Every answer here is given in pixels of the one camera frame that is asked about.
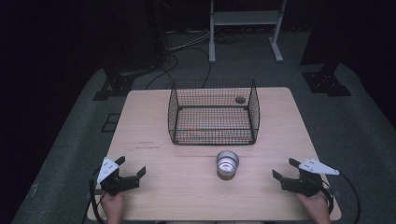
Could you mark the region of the black stand base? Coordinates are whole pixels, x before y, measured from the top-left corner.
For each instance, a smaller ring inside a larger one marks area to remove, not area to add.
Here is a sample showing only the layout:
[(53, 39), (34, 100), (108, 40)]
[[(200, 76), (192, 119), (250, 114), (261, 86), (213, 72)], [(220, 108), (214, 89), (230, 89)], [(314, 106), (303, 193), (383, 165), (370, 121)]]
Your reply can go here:
[(326, 93), (331, 97), (350, 96), (346, 86), (335, 76), (337, 63), (325, 63), (316, 72), (303, 72), (303, 77), (312, 93)]
[(131, 76), (122, 76), (117, 70), (106, 70), (106, 80), (101, 90), (94, 96), (94, 101), (105, 101), (109, 97), (126, 96), (134, 84)]

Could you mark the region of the person's left hand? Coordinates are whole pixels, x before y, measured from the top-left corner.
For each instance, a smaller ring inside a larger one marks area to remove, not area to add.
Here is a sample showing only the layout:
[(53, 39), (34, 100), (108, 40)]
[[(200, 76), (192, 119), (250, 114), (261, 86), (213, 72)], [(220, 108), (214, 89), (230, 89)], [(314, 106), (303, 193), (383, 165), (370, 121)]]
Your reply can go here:
[(121, 224), (124, 211), (124, 194), (122, 192), (114, 196), (104, 194), (101, 205), (106, 215), (107, 224)]

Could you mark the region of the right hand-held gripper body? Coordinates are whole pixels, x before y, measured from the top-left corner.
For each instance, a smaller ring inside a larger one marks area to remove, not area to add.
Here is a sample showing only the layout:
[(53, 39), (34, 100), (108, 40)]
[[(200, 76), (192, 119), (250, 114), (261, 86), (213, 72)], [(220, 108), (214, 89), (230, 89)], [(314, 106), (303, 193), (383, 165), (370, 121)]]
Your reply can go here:
[(280, 182), (281, 188), (286, 191), (303, 194), (311, 197), (322, 191), (326, 196), (330, 196), (327, 190), (323, 187), (322, 175), (339, 175), (340, 172), (327, 164), (324, 164), (316, 159), (307, 159), (297, 168), (299, 177), (291, 179), (283, 177)]

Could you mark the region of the white metal stand frame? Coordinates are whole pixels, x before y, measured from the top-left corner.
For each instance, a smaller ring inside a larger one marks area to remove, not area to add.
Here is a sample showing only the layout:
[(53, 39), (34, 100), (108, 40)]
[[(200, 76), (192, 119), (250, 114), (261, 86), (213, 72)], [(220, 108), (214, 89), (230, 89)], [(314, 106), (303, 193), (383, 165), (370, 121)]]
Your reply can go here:
[(276, 61), (282, 63), (283, 56), (277, 44), (281, 24), (285, 14), (288, 0), (281, 0), (278, 10), (264, 11), (216, 11), (215, 0), (210, 0), (209, 14), (209, 43), (208, 60), (216, 61), (215, 28), (220, 26), (244, 26), (244, 25), (274, 25), (275, 30), (269, 37), (269, 43)]

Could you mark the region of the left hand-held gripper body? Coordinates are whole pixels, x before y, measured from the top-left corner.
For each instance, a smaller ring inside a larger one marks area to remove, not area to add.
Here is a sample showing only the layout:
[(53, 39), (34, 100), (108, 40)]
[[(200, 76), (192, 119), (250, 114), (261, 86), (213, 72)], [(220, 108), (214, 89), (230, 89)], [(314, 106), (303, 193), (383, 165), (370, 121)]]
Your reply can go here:
[(97, 182), (100, 184), (103, 191), (114, 196), (119, 192), (138, 188), (140, 178), (137, 174), (127, 177), (120, 176), (120, 166), (110, 158), (104, 157), (99, 169)]

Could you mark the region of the shiny metal cup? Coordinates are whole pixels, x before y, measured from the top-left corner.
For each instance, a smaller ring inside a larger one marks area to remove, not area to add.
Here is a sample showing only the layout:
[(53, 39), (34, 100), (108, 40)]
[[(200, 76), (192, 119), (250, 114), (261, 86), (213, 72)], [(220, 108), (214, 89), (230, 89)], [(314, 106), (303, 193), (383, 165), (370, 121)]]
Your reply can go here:
[(217, 173), (221, 179), (232, 179), (239, 166), (239, 157), (231, 150), (221, 151), (216, 158)]

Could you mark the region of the person's right hand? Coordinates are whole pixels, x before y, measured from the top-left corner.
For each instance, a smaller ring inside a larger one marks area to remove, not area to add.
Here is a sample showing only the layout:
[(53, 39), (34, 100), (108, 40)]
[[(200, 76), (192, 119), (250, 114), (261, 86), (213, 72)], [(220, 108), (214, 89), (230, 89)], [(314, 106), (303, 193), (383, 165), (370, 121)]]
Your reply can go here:
[(328, 200), (323, 192), (319, 191), (311, 197), (296, 194), (296, 197), (315, 224), (332, 224), (328, 210)]

